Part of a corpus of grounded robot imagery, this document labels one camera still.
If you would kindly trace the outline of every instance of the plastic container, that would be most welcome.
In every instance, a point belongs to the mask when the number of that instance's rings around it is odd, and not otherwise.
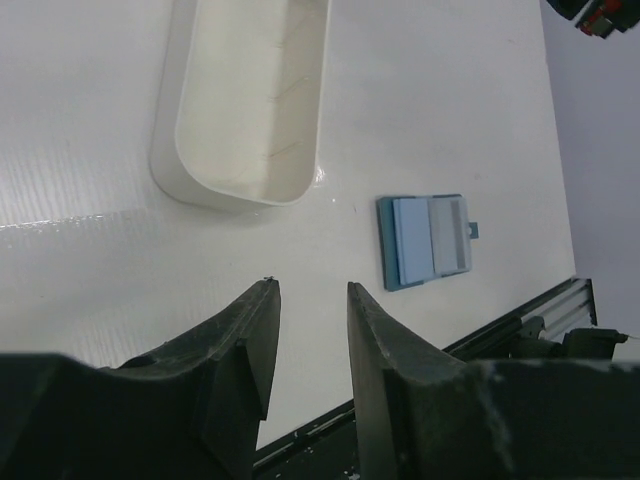
[[[316,168],[329,0],[176,0],[151,171],[177,200],[290,205]]]

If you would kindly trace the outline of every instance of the white table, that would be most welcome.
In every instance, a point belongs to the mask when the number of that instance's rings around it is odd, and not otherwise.
[[[0,349],[116,366],[282,287],[264,445],[351,397],[346,283],[439,347],[574,274],[538,2],[335,0],[317,182],[233,216],[147,151],[169,0],[0,2]],[[473,272],[386,293],[374,199],[462,193]]]

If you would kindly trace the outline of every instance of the robotic arm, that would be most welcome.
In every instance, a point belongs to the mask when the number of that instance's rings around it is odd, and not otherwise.
[[[567,20],[573,20],[584,10],[576,28],[590,37],[607,38],[614,30],[625,33],[640,22],[640,0],[547,1]]]

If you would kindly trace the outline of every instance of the white bin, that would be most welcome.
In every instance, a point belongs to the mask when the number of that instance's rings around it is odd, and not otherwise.
[[[151,171],[224,210],[299,200],[315,175],[329,0],[176,0]]]

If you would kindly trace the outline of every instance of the table surface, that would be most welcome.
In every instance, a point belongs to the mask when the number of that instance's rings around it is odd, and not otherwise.
[[[149,174],[171,6],[0,1],[0,350],[117,366],[273,275],[264,445],[351,397],[347,281],[444,347],[574,274],[538,2],[333,2],[316,182],[243,215]],[[444,193],[473,271],[384,292],[375,198]]]

